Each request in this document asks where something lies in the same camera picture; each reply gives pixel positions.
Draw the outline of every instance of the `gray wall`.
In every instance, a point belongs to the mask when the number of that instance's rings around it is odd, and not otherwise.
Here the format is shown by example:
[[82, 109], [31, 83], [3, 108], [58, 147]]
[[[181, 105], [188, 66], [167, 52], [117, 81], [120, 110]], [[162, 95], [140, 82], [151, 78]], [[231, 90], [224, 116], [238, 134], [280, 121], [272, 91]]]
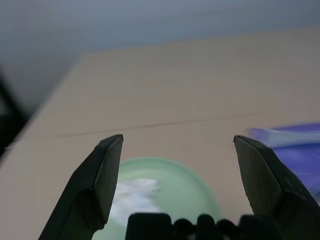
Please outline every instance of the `gray wall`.
[[0, 5], [0, 64], [30, 113], [87, 52], [320, 23], [320, 0], [2, 0]]

